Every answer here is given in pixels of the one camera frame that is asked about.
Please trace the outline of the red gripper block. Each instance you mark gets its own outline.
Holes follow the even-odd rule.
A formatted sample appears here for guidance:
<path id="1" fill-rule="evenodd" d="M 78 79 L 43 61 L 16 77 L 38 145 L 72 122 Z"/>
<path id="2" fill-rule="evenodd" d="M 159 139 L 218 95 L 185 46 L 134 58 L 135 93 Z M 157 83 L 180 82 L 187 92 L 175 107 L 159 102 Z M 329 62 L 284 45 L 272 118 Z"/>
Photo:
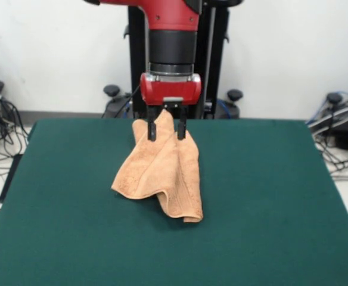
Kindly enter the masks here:
<path id="1" fill-rule="evenodd" d="M 147 105 L 148 140 L 156 140 L 156 106 L 176 102 L 181 105 L 194 105 L 201 94 L 201 77 L 158 76 L 143 73 L 140 78 L 142 99 Z M 178 122 L 178 139 L 185 139 L 187 131 L 187 107 L 181 107 Z"/>

